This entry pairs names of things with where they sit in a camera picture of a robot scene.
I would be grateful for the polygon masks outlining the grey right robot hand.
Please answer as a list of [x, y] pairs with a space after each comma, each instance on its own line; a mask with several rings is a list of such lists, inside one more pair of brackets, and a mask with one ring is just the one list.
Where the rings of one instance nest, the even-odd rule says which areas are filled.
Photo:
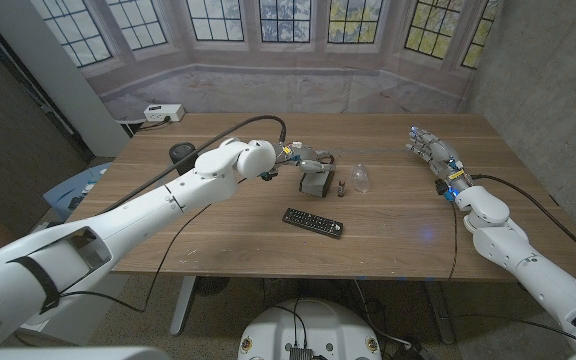
[[409, 140], [406, 149], [427, 162], [438, 178], [448, 178], [463, 169], [457, 151], [433, 133], [413, 126]]

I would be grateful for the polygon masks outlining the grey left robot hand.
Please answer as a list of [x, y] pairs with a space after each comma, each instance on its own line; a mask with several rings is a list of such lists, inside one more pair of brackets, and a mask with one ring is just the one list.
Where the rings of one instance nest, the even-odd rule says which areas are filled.
[[336, 170], [334, 157], [330, 152], [315, 150], [301, 142], [279, 143], [274, 146], [274, 150], [276, 158], [273, 171], [277, 171], [281, 166], [296, 166], [304, 174]]

